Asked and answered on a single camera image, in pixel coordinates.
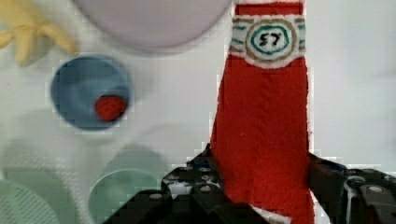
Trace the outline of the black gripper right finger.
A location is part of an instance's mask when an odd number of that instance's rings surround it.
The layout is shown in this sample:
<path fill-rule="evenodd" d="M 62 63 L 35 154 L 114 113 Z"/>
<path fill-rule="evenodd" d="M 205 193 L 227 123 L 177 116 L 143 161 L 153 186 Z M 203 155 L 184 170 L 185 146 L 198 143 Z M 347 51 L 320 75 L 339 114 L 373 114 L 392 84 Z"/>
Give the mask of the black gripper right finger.
<path fill-rule="evenodd" d="M 309 154 L 308 186 L 331 224 L 396 224 L 396 180 Z"/>

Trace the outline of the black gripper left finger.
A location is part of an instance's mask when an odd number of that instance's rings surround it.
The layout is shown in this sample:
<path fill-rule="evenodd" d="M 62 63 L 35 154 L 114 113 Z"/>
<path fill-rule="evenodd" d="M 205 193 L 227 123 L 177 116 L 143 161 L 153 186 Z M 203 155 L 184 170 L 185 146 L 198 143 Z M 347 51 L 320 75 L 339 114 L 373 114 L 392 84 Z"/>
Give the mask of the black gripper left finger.
<path fill-rule="evenodd" d="M 225 194 L 211 146 L 153 183 L 132 186 L 102 224 L 270 224 Z"/>

